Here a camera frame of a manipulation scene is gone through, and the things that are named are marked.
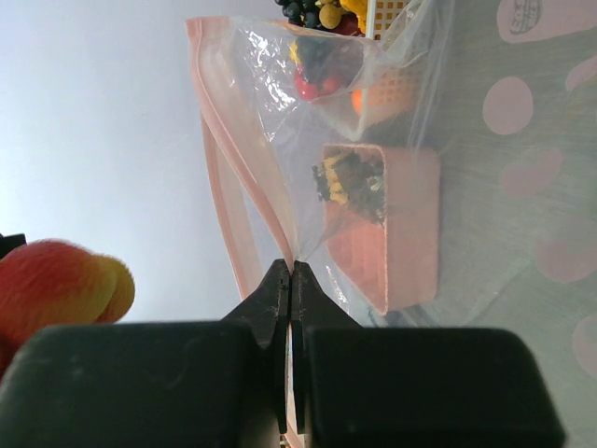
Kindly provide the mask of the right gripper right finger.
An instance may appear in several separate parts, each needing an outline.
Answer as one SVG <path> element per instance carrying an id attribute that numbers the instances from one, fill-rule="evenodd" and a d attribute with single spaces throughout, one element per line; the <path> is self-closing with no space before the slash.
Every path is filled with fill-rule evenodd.
<path id="1" fill-rule="evenodd" d="M 366 328 L 296 262 L 293 388 L 309 447 L 562 447 L 528 346 L 504 329 Z"/>

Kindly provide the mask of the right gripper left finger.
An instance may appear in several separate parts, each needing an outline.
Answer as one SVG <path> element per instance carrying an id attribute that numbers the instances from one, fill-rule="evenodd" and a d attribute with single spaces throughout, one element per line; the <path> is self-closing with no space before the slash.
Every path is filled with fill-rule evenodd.
<path id="1" fill-rule="evenodd" d="M 287 430 L 289 271 L 217 321 L 54 326 L 1 383 L 5 447 L 276 447 Z"/>

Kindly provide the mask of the clear pink zip top bag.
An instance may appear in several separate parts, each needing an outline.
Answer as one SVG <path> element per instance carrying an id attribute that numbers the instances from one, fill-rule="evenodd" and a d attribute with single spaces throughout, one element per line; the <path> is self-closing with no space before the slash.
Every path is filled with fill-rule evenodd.
<path id="1" fill-rule="evenodd" d="M 363 37 L 186 23 L 239 292 L 307 262 L 358 322 L 498 327 L 596 443 L 596 5 L 373 1 Z"/>

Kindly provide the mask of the longan bunch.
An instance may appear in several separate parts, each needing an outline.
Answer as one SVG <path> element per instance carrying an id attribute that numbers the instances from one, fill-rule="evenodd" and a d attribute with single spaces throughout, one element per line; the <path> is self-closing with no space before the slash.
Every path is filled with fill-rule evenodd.
<path id="1" fill-rule="evenodd" d="M 342 17 L 342 9 L 338 1 L 323 0 L 319 2 L 319 21 L 327 30 L 336 28 Z"/>

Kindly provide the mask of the dark grape bunch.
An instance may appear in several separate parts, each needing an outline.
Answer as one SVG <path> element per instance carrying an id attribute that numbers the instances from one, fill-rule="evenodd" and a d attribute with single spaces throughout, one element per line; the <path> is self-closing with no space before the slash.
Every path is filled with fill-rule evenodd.
<path id="1" fill-rule="evenodd" d="M 282 9 L 284 17 L 290 24 L 310 29 L 321 27 L 320 2 L 316 0 L 274 0 L 274 3 Z"/>

